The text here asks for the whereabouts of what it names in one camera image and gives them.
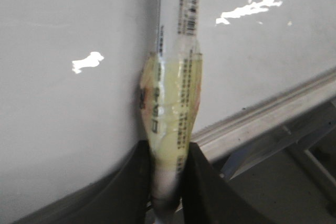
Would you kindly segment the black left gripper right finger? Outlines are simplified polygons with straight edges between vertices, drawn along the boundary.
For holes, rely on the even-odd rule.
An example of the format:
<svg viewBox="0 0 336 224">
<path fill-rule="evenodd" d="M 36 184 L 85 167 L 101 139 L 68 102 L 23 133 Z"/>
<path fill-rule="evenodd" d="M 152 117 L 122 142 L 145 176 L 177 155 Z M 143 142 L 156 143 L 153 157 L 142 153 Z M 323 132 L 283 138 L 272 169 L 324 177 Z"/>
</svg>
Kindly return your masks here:
<svg viewBox="0 0 336 224">
<path fill-rule="evenodd" d="M 229 187 L 196 143 L 189 145 L 182 182 L 185 223 L 273 223 Z"/>
</svg>

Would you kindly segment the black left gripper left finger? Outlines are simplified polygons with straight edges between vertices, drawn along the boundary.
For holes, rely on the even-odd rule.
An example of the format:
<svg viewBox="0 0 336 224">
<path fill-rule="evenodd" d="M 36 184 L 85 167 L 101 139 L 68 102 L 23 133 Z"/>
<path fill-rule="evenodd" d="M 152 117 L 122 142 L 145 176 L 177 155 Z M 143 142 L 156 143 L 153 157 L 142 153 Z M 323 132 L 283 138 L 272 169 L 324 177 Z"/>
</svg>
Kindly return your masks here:
<svg viewBox="0 0 336 224">
<path fill-rule="evenodd" d="M 17 223 L 144 223 L 150 190 L 150 153 L 139 141 L 122 168 Z"/>
</svg>

